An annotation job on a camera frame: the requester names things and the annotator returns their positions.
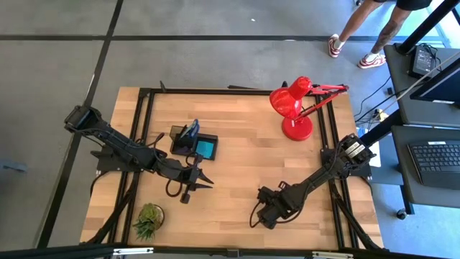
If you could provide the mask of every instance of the black keyboard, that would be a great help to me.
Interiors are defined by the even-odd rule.
[[[424,141],[408,147],[423,185],[460,189],[460,141]]]

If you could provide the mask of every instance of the shorts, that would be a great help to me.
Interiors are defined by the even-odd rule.
[[[374,0],[377,3],[383,3],[387,0]],[[405,11],[415,11],[426,8],[430,5],[431,0],[397,0],[396,6]]]

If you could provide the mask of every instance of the person's leg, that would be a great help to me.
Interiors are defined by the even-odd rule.
[[[380,32],[371,52],[359,61],[358,66],[360,68],[375,68],[386,63],[385,56],[380,55],[379,52],[400,31],[404,21],[409,17],[410,13],[411,11],[403,10],[395,6],[391,13],[390,20]]]
[[[341,42],[345,42],[359,27],[361,27],[364,20],[375,9],[383,4],[383,1],[366,0],[359,6],[359,8],[352,14],[350,19],[345,25],[344,30],[339,36]]]
[[[329,55],[332,58],[339,56],[342,46],[345,41],[361,26],[364,20],[372,13],[375,9],[382,5],[386,0],[365,0],[361,6],[352,14],[350,19],[345,25],[344,30],[338,36],[337,34],[332,35],[329,38]]]
[[[411,11],[402,10],[395,6],[393,13],[391,13],[390,20],[387,25],[383,27],[379,34],[371,53],[377,54],[382,48],[400,31],[404,21],[409,17]]]

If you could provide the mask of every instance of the computer monitor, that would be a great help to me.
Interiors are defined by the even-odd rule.
[[[428,80],[411,99],[460,105],[460,58]]]

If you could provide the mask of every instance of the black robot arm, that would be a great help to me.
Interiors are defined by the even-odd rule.
[[[158,172],[158,175],[168,178],[170,181],[181,183],[179,192],[171,194],[167,190],[168,182],[166,192],[169,196],[178,196],[182,191],[182,184],[186,185],[180,200],[185,204],[190,198],[189,191],[195,191],[197,188],[212,188],[196,183],[198,179],[213,183],[198,167],[203,159],[201,155],[191,154],[195,156],[193,162],[188,162],[188,165],[184,167],[179,160],[166,158],[167,153],[156,148],[157,142],[164,135],[163,133],[153,143],[143,145],[116,131],[102,119],[101,113],[97,109],[90,106],[76,106],[65,119],[65,128],[69,132],[80,133],[84,137],[93,136],[105,144],[102,151],[91,152],[99,159],[98,170],[102,172]]]
[[[374,154],[356,135],[346,136],[338,143],[328,162],[301,183],[291,186],[282,181],[278,186],[279,191],[272,191],[265,186],[260,188],[257,205],[264,204],[264,207],[257,212],[257,223],[252,225],[250,222],[250,225],[254,227],[262,223],[265,227],[273,229],[276,224],[293,221],[302,212],[310,192],[332,178],[346,178],[350,171],[359,170],[368,164],[373,156]]]

